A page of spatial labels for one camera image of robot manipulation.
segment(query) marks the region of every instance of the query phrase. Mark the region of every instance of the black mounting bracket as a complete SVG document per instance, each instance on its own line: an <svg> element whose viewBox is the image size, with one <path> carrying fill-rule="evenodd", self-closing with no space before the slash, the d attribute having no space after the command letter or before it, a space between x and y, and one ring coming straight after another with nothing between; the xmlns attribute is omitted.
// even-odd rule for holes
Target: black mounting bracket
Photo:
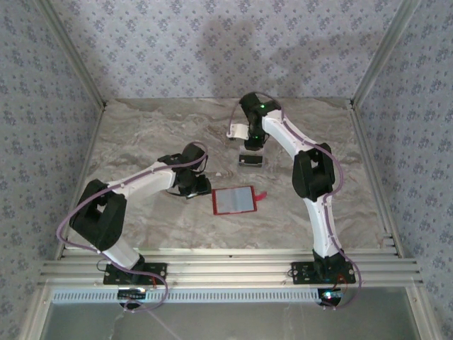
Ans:
<svg viewBox="0 0 453 340"><path fill-rule="evenodd" d="M314 261L291 263L288 275L295 285L355 283L354 268L340 253L321 258L313 251L313 255Z"/></svg>
<svg viewBox="0 0 453 340"><path fill-rule="evenodd" d="M143 263L139 271L146 271L166 278L167 263ZM112 264L105 267L104 285L163 285L160 280L153 280L151 276L131 275L121 271Z"/></svg>

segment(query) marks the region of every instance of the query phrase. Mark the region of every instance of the gray marble surface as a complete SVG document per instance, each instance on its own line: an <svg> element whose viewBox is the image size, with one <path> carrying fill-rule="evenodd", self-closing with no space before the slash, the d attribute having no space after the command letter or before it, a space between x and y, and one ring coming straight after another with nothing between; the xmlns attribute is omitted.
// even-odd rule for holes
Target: gray marble surface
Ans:
<svg viewBox="0 0 453 340"><path fill-rule="evenodd" d="M109 102L96 138L86 183L129 176L165 154L199 140L209 147L205 173L213 188L252 185L267 191L257 212L214 216L212 197L186 200L165 192L128 204L123 234L135 247L311 249L305 204L292 188L292 160L274 139L263 169L239 168L239 141L226 128L235 99L135 99ZM317 142L327 142L345 172L333 214L344 248L379 248L382 225L365 174L345 101L284 99L291 121ZM235 122L245 122L240 109ZM81 241L70 234L73 241Z"/></svg>

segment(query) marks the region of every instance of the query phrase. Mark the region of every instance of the patterned wallpaper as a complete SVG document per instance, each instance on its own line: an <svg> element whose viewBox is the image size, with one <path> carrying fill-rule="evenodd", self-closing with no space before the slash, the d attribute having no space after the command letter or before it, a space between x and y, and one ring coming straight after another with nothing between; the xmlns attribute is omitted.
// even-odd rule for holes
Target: patterned wallpaper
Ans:
<svg viewBox="0 0 453 340"><path fill-rule="evenodd" d="M402 241L453 339L453 4L422 0L361 112Z"/></svg>
<svg viewBox="0 0 453 340"><path fill-rule="evenodd" d="M400 0L51 0L103 98L351 98Z"/></svg>
<svg viewBox="0 0 453 340"><path fill-rule="evenodd" d="M15 339L98 113L34 3L0 13L0 339Z"/></svg>

